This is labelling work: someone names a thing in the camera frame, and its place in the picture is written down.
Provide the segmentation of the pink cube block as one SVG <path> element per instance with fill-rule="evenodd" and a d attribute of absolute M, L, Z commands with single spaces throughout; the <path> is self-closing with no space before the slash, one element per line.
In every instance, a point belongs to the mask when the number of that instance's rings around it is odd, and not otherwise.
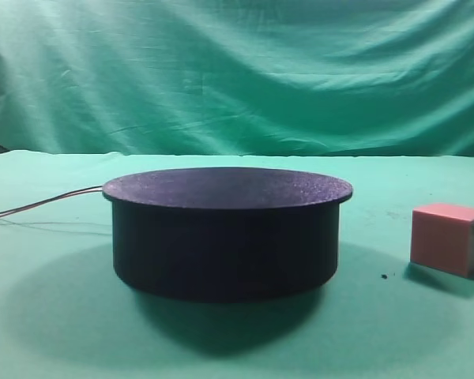
<path fill-rule="evenodd" d="M 410 261 L 457 276 L 472 276 L 474 208 L 441 203 L 414 208 Z"/>

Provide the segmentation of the black round turntable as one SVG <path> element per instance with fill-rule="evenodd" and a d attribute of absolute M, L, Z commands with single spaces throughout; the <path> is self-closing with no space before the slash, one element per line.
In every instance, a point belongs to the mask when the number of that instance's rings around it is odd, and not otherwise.
<path fill-rule="evenodd" d="M 327 283 L 353 188 L 305 171 L 198 167 L 125 175 L 102 193 L 120 280 L 160 297 L 233 303 Z"/>

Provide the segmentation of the green cloth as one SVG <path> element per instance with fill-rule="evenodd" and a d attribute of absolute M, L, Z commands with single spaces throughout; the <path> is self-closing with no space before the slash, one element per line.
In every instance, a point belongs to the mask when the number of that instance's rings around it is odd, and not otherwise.
<path fill-rule="evenodd" d="M 412 210 L 474 207 L 474 1 L 0 1 L 0 378 L 474 378 L 474 278 L 410 263 Z M 340 265 L 186 304 L 111 263 L 124 174 L 349 181 Z"/>

